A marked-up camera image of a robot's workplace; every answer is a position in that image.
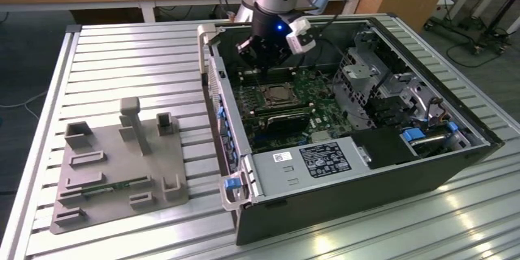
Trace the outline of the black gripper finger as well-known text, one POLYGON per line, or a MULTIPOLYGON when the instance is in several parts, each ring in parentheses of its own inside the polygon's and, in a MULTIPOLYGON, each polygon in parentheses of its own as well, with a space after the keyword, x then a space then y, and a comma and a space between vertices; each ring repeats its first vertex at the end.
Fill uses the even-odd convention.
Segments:
POLYGON ((239 56, 246 64, 261 70, 261 76, 267 78, 267 55, 263 50, 263 39, 258 36, 249 37, 237 45, 239 56))
POLYGON ((293 56, 291 48, 287 45, 265 44, 263 45, 263 78, 267 78, 273 67, 283 64, 293 56))

